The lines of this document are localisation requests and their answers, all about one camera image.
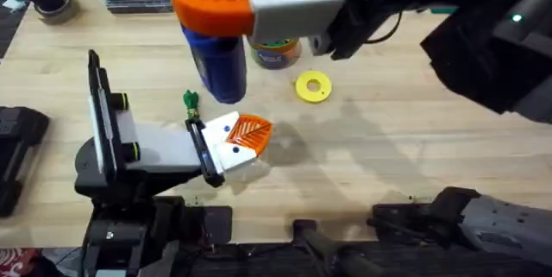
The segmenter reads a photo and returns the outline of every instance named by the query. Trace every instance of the can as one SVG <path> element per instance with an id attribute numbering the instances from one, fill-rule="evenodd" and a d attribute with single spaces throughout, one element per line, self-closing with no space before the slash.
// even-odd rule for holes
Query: can
<path id="1" fill-rule="evenodd" d="M 251 54 L 255 62 L 266 69 L 279 70 L 294 64 L 301 54 L 298 39 L 284 39 L 265 44 L 252 44 Z"/>

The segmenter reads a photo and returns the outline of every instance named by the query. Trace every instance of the table surface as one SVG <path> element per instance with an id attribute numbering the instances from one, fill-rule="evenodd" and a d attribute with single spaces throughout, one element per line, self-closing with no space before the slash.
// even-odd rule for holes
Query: table surface
<path id="1" fill-rule="evenodd" d="M 445 186 L 552 209 L 552 127 L 497 116 L 442 86 L 418 43 L 443 16 L 406 15 L 388 42 L 350 60 L 314 58 L 306 46 L 283 71 L 248 60 L 247 96 L 225 105 L 202 86 L 174 14 L 113 16 L 103 0 L 79 1 L 82 13 L 60 26 L 29 9 L 0 66 L 2 104 L 52 118 L 16 214 L 0 221 L 0 247 L 82 242 L 92 206 L 73 189 L 73 162 L 92 133 L 90 48 L 140 123 L 180 127 L 186 89 L 199 91 L 204 120 L 238 110 L 273 123 L 260 160 L 223 187 L 199 178 L 166 192 L 194 205 L 232 206 L 234 242 L 286 241 L 300 217 L 315 218 L 334 238 L 371 239 L 372 205 L 432 200 Z M 332 80 L 321 104 L 303 102 L 292 88 L 310 69 Z"/>

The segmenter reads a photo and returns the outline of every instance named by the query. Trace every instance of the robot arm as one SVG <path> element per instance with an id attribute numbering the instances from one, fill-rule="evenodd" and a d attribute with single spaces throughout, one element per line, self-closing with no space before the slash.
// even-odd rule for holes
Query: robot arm
<path id="1" fill-rule="evenodd" d="M 455 6 L 422 42 L 439 79 L 499 114 L 552 118 L 552 0 L 172 1 L 182 24 L 201 34 L 247 35 L 255 43 L 306 36 L 314 54 L 333 60 L 353 57 L 394 14 Z"/>

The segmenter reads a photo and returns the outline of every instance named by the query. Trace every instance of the black mount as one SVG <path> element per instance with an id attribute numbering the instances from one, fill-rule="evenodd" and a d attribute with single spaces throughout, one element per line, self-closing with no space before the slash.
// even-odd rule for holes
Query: black mount
<path id="1" fill-rule="evenodd" d="M 204 124 L 199 119 L 185 123 L 198 151 L 198 170 L 149 173 L 127 169 L 126 163 L 139 160 L 141 154 L 139 142 L 121 142 L 119 134 L 116 112 L 129 107 L 128 99 L 126 94 L 111 93 L 107 72 L 92 50 L 89 83 L 97 137 L 77 153 L 75 190 L 92 198 L 94 211 L 83 241 L 80 275 L 86 272 L 94 277 L 100 270 L 122 270 L 125 276 L 138 276 L 176 240 L 194 246 L 228 243 L 230 207 L 186 207 L 182 197 L 156 196 L 201 175 L 214 187 L 223 184 L 224 177 L 216 173 L 201 134 Z"/>

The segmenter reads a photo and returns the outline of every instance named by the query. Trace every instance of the red object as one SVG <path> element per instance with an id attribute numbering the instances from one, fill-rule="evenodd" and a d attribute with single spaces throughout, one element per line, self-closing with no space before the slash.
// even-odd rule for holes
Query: red object
<path id="1" fill-rule="evenodd" d="M 19 277 L 30 273 L 31 260 L 40 255 L 38 249 L 0 249 L 0 277 Z"/>

